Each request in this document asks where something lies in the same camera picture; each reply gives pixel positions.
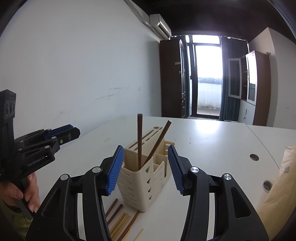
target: dark blue curtain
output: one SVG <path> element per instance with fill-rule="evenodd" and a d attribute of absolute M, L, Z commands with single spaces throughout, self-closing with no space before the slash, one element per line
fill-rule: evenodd
<path fill-rule="evenodd" d="M 238 121 L 240 99 L 228 97 L 228 59 L 241 58 L 249 53 L 245 40 L 220 37 L 223 62 L 222 97 L 219 120 Z"/>

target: ceiling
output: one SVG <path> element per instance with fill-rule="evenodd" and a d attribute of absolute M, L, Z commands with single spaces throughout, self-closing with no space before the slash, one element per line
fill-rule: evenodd
<path fill-rule="evenodd" d="M 148 15 L 160 13 L 172 35 L 198 31 L 253 40 L 270 27 L 294 43 L 290 28 L 268 0 L 133 0 Z"/>

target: chopstick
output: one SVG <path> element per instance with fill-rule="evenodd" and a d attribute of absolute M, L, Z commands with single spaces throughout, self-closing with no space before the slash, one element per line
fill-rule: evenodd
<path fill-rule="evenodd" d="M 158 146 L 160 145 L 161 141 L 162 141 L 163 138 L 165 137 L 165 135 L 166 135 L 166 133 L 167 133 L 167 131 L 168 131 L 168 129 L 169 129 L 171 123 L 172 123 L 172 122 L 171 122 L 170 120 L 168 120 L 167 123 L 165 124 L 165 126 L 164 126 L 164 128 L 163 128 L 161 134 L 159 135 L 159 137 L 158 137 L 158 139 L 157 139 L 157 141 L 156 141 L 154 147 L 152 148 L 150 154 L 148 155 L 146 161 L 144 162 L 144 165 L 145 165 L 145 164 L 151 159 L 151 157 L 152 157 L 152 156 L 154 155 L 154 153 L 156 152 Z"/>
<path fill-rule="evenodd" d="M 112 230 L 112 232 L 110 232 L 111 237 L 118 231 L 118 229 L 121 227 L 121 225 L 124 223 L 124 221 L 127 219 L 128 214 L 125 213 L 123 215 L 123 217 L 121 218 L 121 220 L 119 221 L 118 225 Z"/>
<path fill-rule="evenodd" d="M 130 220 L 130 216 L 128 215 L 126 217 L 126 219 L 124 220 L 123 224 L 119 227 L 119 229 L 117 230 L 117 232 L 113 235 L 112 240 L 115 240 L 117 238 L 117 236 L 120 234 L 120 232 L 123 230 L 123 228 L 125 227 L 125 225 L 128 223 L 128 221 Z"/>
<path fill-rule="evenodd" d="M 139 216 L 139 214 L 140 214 L 140 211 L 137 211 L 137 213 L 134 215 L 133 219 L 130 221 L 130 223 L 128 224 L 128 226 L 126 227 L 126 229 L 123 231 L 123 233 L 120 235 L 120 237 L 117 239 L 117 241 L 122 241 L 123 237 L 130 230 L 131 226 L 133 225 L 133 223 L 135 222 L 135 220 L 137 219 L 137 217 Z"/>
<path fill-rule="evenodd" d="M 137 116 L 137 127 L 138 127 L 138 169 L 142 168 L 142 131 L 143 131 L 143 115 L 138 114 Z"/>
<path fill-rule="evenodd" d="M 122 238 L 121 241 L 124 241 L 126 239 L 126 237 L 129 235 L 130 232 L 131 232 L 131 230 L 128 230 L 128 232 L 126 233 L 126 235 L 124 235 L 124 237 Z"/>
<path fill-rule="evenodd" d="M 142 233 L 144 232 L 144 230 L 145 230 L 145 229 L 142 229 L 142 230 L 138 233 L 137 237 L 135 237 L 135 239 L 134 239 L 133 241 L 137 241 L 137 240 L 140 238 L 140 236 L 142 235 Z"/>
<path fill-rule="evenodd" d="M 111 212 L 112 208 L 114 208 L 115 204 L 117 203 L 118 199 L 116 198 L 114 200 L 114 202 L 111 204 L 111 206 L 109 207 L 108 211 L 105 213 L 105 216 L 107 217 L 109 215 L 109 213 Z"/>
<path fill-rule="evenodd" d="M 116 209 L 116 211 L 114 212 L 114 214 L 111 216 L 111 218 L 109 219 L 109 221 L 107 222 L 107 224 L 109 225 L 112 220 L 115 218 L 116 214 L 118 214 L 118 212 L 120 211 L 120 209 L 123 207 L 122 204 L 119 205 L 119 207 Z"/>
<path fill-rule="evenodd" d="M 113 227 L 109 230 L 110 234 L 113 232 L 113 230 L 117 227 L 118 223 L 121 221 L 121 219 L 123 218 L 123 216 L 125 215 L 125 213 L 122 213 L 120 215 L 120 217 L 117 219 L 116 223 L 113 225 Z"/>

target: metal screw cap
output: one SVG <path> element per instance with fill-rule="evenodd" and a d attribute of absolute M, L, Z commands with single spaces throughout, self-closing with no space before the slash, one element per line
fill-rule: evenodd
<path fill-rule="evenodd" d="M 65 180 L 67 180 L 68 179 L 68 175 L 67 174 L 63 174 L 63 175 L 61 175 L 61 180 L 62 181 L 65 181 Z"/>
<path fill-rule="evenodd" d="M 230 174 L 224 174 L 224 179 L 230 180 L 232 176 Z"/>
<path fill-rule="evenodd" d="M 92 169 L 93 173 L 99 173 L 101 170 L 102 170 L 102 168 L 100 168 L 100 167 L 94 167 Z"/>
<path fill-rule="evenodd" d="M 190 168 L 190 171 L 192 171 L 194 173 L 198 173 L 200 170 L 198 169 L 198 167 L 192 167 L 192 168 Z"/>

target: blue gripper pad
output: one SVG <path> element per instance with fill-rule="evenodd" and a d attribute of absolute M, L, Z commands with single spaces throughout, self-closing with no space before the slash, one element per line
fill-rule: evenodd
<path fill-rule="evenodd" d="M 108 181 L 107 181 L 107 187 L 106 187 L 106 193 L 108 195 L 110 195 L 111 192 L 113 192 L 115 189 L 119 172 L 123 163 L 124 149 L 122 146 L 118 147 L 118 149 L 115 152 L 115 155 L 116 155 L 115 157 L 113 156 L 114 161 L 108 174 Z"/>
<path fill-rule="evenodd" d="M 170 163 L 170 168 L 174 177 L 176 188 L 180 191 L 180 194 L 184 194 L 184 184 L 183 184 L 183 173 L 179 164 L 180 158 L 174 152 L 173 147 L 169 146 L 168 148 L 168 161 Z"/>

